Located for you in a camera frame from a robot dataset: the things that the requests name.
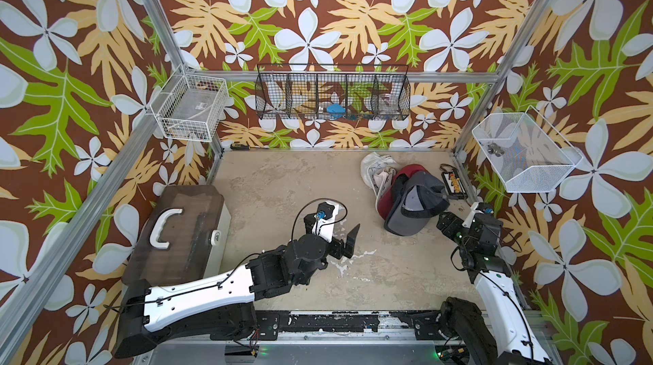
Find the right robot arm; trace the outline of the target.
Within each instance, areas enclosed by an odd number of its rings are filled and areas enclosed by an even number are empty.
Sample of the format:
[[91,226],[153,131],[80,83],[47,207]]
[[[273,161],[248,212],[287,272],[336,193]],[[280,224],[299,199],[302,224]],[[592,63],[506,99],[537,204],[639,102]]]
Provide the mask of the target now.
[[440,324],[459,337],[471,364],[550,364],[520,305],[506,262],[497,255],[503,224],[486,204],[462,219],[452,212],[439,216],[438,229],[456,244],[467,273],[486,307],[449,298],[441,306]]

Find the grey baseball cap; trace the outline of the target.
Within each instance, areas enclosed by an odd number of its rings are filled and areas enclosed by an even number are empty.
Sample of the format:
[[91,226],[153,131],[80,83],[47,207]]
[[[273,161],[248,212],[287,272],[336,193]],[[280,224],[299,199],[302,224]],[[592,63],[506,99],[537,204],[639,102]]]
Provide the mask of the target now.
[[385,219],[384,229],[401,237],[413,236],[449,206],[444,183],[428,171],[418,172],[409,179],[401,200]]

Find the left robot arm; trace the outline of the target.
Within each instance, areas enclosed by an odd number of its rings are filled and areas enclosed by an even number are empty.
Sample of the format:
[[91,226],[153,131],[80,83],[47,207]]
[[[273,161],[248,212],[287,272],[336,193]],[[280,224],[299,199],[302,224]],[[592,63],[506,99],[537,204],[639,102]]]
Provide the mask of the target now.
[[165,341],[210,334],[234,341],[257,329],[256,300],[270,299],[308,285],[328,266],[328,257],[353,256],[360,228],[345,240],[328,242],[308,233],[287,245],[250,256],[229,273],[190,283],[153,287],[141,279],[131,283],[119,306],[114,358],[133,358]]

